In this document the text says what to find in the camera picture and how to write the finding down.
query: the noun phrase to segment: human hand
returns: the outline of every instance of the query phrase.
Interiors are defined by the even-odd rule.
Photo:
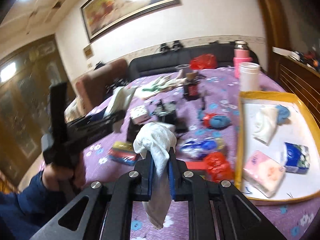
[[[83,152],[79,154],[79,163],[74,170],[56,166],[52,163],[44,168],[42,183],[50,191],[59,191],[59,181],[68,180],[74,177],[73,184],[81,188],[85,184],[85,166]]]

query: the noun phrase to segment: brown armchair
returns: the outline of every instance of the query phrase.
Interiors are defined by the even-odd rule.
[[[127,77],[127,69],[127,61],[119,59],[83,75],[76,82],[86,114],[103,102],[107,86],[112,85],[117,78]]]

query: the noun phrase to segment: wooden door frame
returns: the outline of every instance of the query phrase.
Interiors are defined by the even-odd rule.
[[[276,63],[272,56],[272,47],[291,50],[287,18],[280,0],[258,0],[265,30],[267,43],[267,74],[276,79]]]

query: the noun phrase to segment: white tray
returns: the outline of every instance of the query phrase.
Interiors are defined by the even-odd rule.
[[[255,150],[260,150],[270,158],[280,163],[280,154],[284,148],[284,142],[308,146],[310,154],[310,168],[307,174],[302,175],[286,172],[278,191],[271,198],[267,198],[245,179],[242,179],[242,181],[239,183],[241,178],[239,178],[239,170],[236,170],[236,181],[238,181],[236,186],[247,198],[254,200],[255,204],[266,205],[276,204],[276,202],[297,202],[315,197],[320,191],[320,157],[318,147],[315,142],[316,139],[318,143],[320,137],[314,138],[315,132],[313,132],[313,134],[311,133],[310,126],[312,126],[313,131],[319,131],[319,128],[317,127],[316,123],[307,124],[305,120],[306,113],[304,108],[301,109],[301,103],[302,102],[299,101],[299,99],[296,102],[284,102],[266,99],[253,99],[240,96],[239,105],[241,108],[240,114],[242,124],[240,130],[242,132],[240,131],[239,144],[243,151],[238,148],[239,159],[237,161],[237,169],[241,168],[242,170],[242,167]],[[267,146],[252,136],[255,116],[259,111],[260,106],[278,104],[286,106],[290,110],[291,115],[285,124],[277,127],[276,133],[273,135],[269,146]]]

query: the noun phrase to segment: blue and white package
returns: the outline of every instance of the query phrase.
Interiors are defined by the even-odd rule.
[[[217,151],[218,146],[214,138],[207,138],[202,141],[190,139],[180,146],[180,151],[192,159],[202,160],[209,153]]]
[[[281,163],[284,163],[287,172],[306,174],[310,167],[308,147],[285,142]]]

